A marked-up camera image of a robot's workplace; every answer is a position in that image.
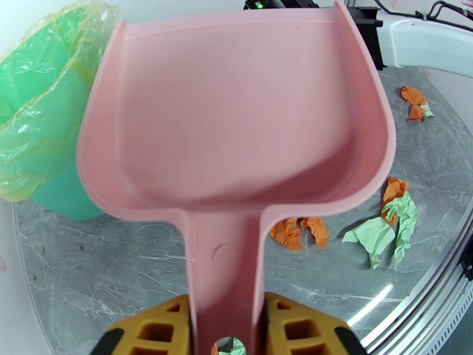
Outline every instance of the plastic bag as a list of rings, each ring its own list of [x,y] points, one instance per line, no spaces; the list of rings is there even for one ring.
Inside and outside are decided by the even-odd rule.
[[[75,160],[90,89],[117,16],[117,7],[79,1],[43,18],[0,61],[5,200],[28,199]]]

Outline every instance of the dustpan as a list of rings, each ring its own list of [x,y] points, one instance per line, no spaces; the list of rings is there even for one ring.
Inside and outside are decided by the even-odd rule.
[[[231,335],[255,354],[268,230],[362,203],[388,175],[395,137],[369,52],[338,2],[121,21],[77,161],[104,211],[182,232],[194,350]]]

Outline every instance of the green paper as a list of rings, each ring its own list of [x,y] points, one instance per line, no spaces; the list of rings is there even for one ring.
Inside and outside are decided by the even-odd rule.
[[[363,224],[348,231],[342,242],[359,242],[363,245],[370,257],[371,268],[374,270],[381,263],[381,254],[395,237],[394,230],[389,224],[383,218],[378,217],[366,220]]]
[[[383,212],[386,211],[388,212],[386,216],[388,220],[392,220],[395,213],[399,216],[399,230],[396,250],[394,251],[394,268],[396,269],[406,250],[410,248],[410,237],[414,234],[414,228],[420,214],[408,191],[401,198],[395,198],[386,204]]]
[[[241,341],[237,338],[233,339],[233,348],[229,353],[224,353],[223,351],[219,351],[219,355],[247,355],[247,349]]]
[[[428,103],[425,103],[424,105],[421,105],[420,107],[425,110],[424,115],[425,115],[426,118],[427,117],[434,117],[433,112],[430,111],[430,106],[429,106]]]
[[[397,214],[399,218],[412,218],[415,220],[418,220],[420,217],[416,204],[408,191],[401,198],[394,198],[391,202],[387,203],[381,212],[387,212],[386,218],[389,221],[393,219],[394,214]]]
[[[400,218],[397,233],[396,250],[394,251],[394,268],[396,269],[407,249],[410,249],[410,237],[414,234],[417,220],[413,218]]]

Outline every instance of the trash bin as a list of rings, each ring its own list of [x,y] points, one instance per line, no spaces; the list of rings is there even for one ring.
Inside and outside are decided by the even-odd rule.
[[[77,174],[77,136],[118,9],[79,1],[43,18],[0,60],[0,196],[73,220],[103,214]]]

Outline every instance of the cable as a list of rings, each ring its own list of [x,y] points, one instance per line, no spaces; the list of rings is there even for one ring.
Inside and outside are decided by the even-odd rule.
[[[456,5],[447,3],[445,1],[435,2],[431,7],[430,12],[428,12],[427,14],[421,13],[419,11],[416,11],[415,14],[409,14],[409,13],[403,13],[403,12],[394,12],[394,11],[390,11],[388,8],[386,8],[384,6],[384,4],[381,3],[380,0],[373,0],[373,1],[378,5],[378,7],[381,8],[381,10],[383,10],[386,13],[391,14],[391,15],[399,15],[401,17],[415,18],[415,19],[425,19],[426,21],[433,21],[433,22],[437,22],[437,23],[440,23],[440,24],[444,24],[444,25],[450,25],[451,27],[467,30],[467,31],[470,31],[470,32],[473,33],[473,28],[471,28],[471,27],[467,27],[466,25],[456,24],[454,22],[438,19],[438,16],[439,16],[441,10],[443,8],[448,8],[450,10],[453,10],[453,11],[457,12],[460,15],[463,15],[467,19],[473,20],[473,12],[471,12],[469,10],[463,10],[462,8],[457,7]],[[437,5],[440,5],[439,10],[435,15],[432,15],[432,13],[435,10],[435,7]]]

